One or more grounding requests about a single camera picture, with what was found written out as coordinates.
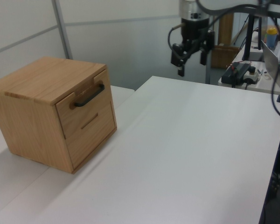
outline wooden lid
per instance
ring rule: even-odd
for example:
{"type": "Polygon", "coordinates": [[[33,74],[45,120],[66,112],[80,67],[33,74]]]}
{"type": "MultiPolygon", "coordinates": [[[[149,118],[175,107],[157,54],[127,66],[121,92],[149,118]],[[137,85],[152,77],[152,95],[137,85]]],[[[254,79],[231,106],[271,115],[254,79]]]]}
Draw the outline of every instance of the wooden lid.
{"type": "Polygon", "coordinates": [[[105,64],[43,57],[0,79],[0,94],[53,105],[105,69],[105,64]]]}

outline drawer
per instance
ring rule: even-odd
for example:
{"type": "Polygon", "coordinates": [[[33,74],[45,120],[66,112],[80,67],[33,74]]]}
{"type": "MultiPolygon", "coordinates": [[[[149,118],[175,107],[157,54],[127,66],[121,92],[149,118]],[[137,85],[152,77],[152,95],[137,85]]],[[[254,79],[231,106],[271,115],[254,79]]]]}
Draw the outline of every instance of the drawer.
{"type": "Polygon", "coordinates": [[[96,116],[100,109],[112,102],[111,87],[106,71],[87,82],[88,86],[77,88],[73,93],[56,104],[65,139],[83,129],[96,116]],[[75,106],[95,96],[83,106],[75,106]]]}
{"type": "Polygon", "coordinates": [[[77,87],[56,110],[75,169],[116,128],[107,71],[77,87]]]}
{"type": "Polygon", "coordinates": [[[66,139],[74,169],[115,129],[111,103],[98,111],[83,129],[66,139]]]}

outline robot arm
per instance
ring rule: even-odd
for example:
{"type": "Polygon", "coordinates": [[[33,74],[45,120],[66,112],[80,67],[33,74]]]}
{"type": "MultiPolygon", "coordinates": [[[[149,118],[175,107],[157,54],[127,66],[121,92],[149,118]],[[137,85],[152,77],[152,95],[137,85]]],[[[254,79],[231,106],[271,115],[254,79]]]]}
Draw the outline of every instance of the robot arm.
{"type": "Polygon", "coordinates": [[[202,51],[200,63],[206,64],[206,55],[214,47],[214,32],[208,30],[209,15],[243,12],[280,18],[280,0],[180,0],[179,14],[182,23],[171,29],[168,43],[172,50],[171,63],[184,76],[184,65],[192,54],[202,51]],[[172,31],[181,28],[182,43],[170,44],[172,31]]]}

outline desk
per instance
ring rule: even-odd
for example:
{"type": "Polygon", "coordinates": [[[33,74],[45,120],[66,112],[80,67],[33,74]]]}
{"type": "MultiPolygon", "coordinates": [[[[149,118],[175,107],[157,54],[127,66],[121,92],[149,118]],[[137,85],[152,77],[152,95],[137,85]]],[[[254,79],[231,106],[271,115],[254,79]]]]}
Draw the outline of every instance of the desk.
{"type": "Polygon", "coordinates": [[[115,112],[89,163],[48,168],[0,223],[258,223],[280,141],[270,95],[152,77],[115,112]]]}
{"type": "MultiPolygon", "coordinates": [[[[114,108],[135,91],[111,86],[114,108]]],[[[48,169],[48,166],[9,152],[0,131],[0,211],[48,169]]]]}
{"type": "MultiPolygon", "coordinates": [[[[255,39],[255,37],[257,37],[257,32],[255,32],[253,34],[253,38],[252,39],[255,39]]],[[[254,43],[252,42],[251,43],[251,46],[254,46],[256,47],[257,46],[257,43],[254,43]]],[[[240,52],[238,53],[238,55],[235,57],[235,59],[232,61],[232,62],[240,62],[242,60],[242,57],[244,55],[244,50],[245,50],[245,46],[243,46],[243,48],[240,50],[240,52]]],[[[250,52],[262,52],[262,50],[258,50],[258,49],[250,49],[250,52]]],[[[251,66],[254,66],[256,68],[256,71],[257,69],[260,70],[260,71],[266,71],[266,67],[265,67],[265,64],[264,62],[252,62],[251,63],[251,66]]],[[[251,90],[251,91],[258,91],[258,92],[265,92],[265,93],[271,93],[271,90],[272,90],[272,85],[273,85],[273,79],[271,78],[270,80],[266,80],[264,77],[262,76],[259,76],[259,80],[256,84],[251,84],[247,87],[247,90],[251,90]]],[[[226,87],[231,87],[231,85],[229,84],[224,84],[221,82],[221,78],[219,79],[218,81],[218,85],[219,86],[226,86],[226,87]]],[[[244,90],[246,87],[246,83],[243,83],[241,85],[236,85],[235,88],[237,89],[242,89],[244,90]]],[[[275,85],[275,89],[274,89],[274,94],[276,95],[280,95],[280,87],[276,84],[275,85]]]]}

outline white wall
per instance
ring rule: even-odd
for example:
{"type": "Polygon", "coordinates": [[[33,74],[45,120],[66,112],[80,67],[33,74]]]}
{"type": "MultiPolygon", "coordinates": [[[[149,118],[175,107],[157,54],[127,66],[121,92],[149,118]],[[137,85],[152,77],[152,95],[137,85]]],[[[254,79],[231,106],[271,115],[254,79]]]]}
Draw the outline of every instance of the white wall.
{"type": "Polygon", "coordinates": [[[59,0],[65,23],[178,15],[178,0],[59,0]]]}
{"type": "Polygon", "coordinates": [[[43,56],[65,58],[52,1],[0,0],[0,78],[43,56]]]}
{"type": "MultiPolygon", "coordinates": [[[[138,89],[151,76],[204,82],[200,54],[177,75],[170,63],[169,30],[180,23],[177,0],[59,0],[75,60],[106,63],[112,85],[138,89]]],[[[180,43],[180,30],[172,43],[180,43]]]]}

